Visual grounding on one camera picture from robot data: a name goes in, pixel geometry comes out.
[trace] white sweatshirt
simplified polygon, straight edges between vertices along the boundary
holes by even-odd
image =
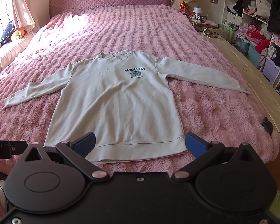
[[[3,109],[61,89],[45,140],[55,146],[88,132],[94,163],[136,161],[185,153],[184,130],[167,77],[243,90],[231,76],[208,67],[125,50],[79,61],[5,99]]]

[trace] white drawer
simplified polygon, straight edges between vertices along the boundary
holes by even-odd
[[[236,15],[233,15],[232,13],[227,13],[227,20],[237,24],[238,26],[241,25],[241,21],[242,21],[242,18],[241,17],[238,17]]]

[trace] black phone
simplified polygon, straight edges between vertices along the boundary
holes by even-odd
[[[269,119],[267,117],[265,117],[262,121],[262,126],[264,127],[265,131],[267,133],[269,133],[269,135],[271,136],[272,135],[272,132],[273,132],[273,124],[271,123],[271,121],[269,121]]]

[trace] yellow-green object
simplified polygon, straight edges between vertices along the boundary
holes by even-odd
[[[224,25],[224,29],[226,29],[229,32],[229,36],[227,37],[226,40],[231,43],[236,29],[233,29],[233,28],[231,28],[229,26],[226,26],[226,25]]]
[[[278,219],[280,219],[280,191],[277,191],[276,197],[269,209]]]

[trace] red snack bag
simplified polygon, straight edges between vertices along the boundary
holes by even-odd
[[[180,2],[179,3],[180,5],[180,12],[183,14],[183,15],[186,15],[187,17],[190,16],[190,9],[189,9],[189,6],[187,3],[185,3],[184,1]]]

